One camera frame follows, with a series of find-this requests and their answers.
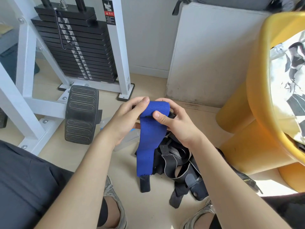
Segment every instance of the person's right hand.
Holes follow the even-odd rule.
[[[187,148],[195,146],[204,137],[204,134],[194,125],[184,108],[170,99],[159,98],[156,101],[168,102],[176,117],[170,119],[159,111],[154,111],[152,116],[159,123],[166,125],[167,129],[173,132],[183,146]]]

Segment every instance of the person's left hand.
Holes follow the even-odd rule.
[[[136,120],[147,108],[149,97],[136,97],[122,104],[101,133],[111,135],[111,140],[118,145],[124,136],[133,128],[140,128]]]

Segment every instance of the warning label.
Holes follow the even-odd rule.
[[[103,1],[107,24],[115,25],[115,17],[114,17],[112,1],[109,0],[102,0],[102,1]]]

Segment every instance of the person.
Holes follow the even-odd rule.
[[[1,141],[0,228],[127,228],[124,208],[107,171],[113,148],[132,128],[139,128],[136,120],[149,101],[148,97],[137,97],[122,104],[96,135],[74,174]],[[291,228],[235,174],[182,107],[165,98],[157,101],[168,102],[177,116],[170,119],[155,111],[153,117],[193,153],[210,195],[182,229]],[[303,196],[268,201],[274,209],[284,205],[287,211],[288,202],[302,201],[305,206]],[[298,217],[297,226],[302,218]]]

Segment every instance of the red warning stripe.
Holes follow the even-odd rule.
[[[105,11],[105,15],[114,17],[114,12]]]

